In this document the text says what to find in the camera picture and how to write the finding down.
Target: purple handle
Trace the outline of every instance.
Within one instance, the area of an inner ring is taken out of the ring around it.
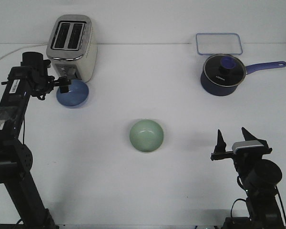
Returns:
[[[285,61],[278,61],[278,62],[268,62],[268,63],[257,63],[246,66],[247,75],[254,73],[258,70],[263,69],[271,69],[271,68],[284,68],[286,67]]]

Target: silver toaster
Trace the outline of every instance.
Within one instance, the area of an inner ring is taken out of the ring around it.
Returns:
[[[59,17],[53,27],[46,53],[59,77],[89,81],[97,53],[90,18],[77,14]]]

